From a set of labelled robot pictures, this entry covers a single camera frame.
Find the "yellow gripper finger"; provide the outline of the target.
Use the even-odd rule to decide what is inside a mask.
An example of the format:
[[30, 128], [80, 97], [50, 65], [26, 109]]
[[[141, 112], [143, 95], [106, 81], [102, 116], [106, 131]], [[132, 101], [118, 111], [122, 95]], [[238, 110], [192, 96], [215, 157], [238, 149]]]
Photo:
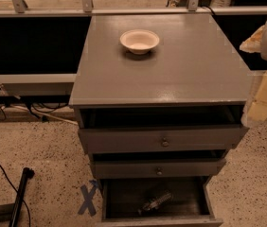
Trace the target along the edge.
[[267, 119], [267, 71], [254, 76], [250, 95], [243, 108], [241, 123], [253, 128]]
[[240, 50], [247, 53], [259, 53], [264, 26], [259, 27], [247, 40], [241, 43]]

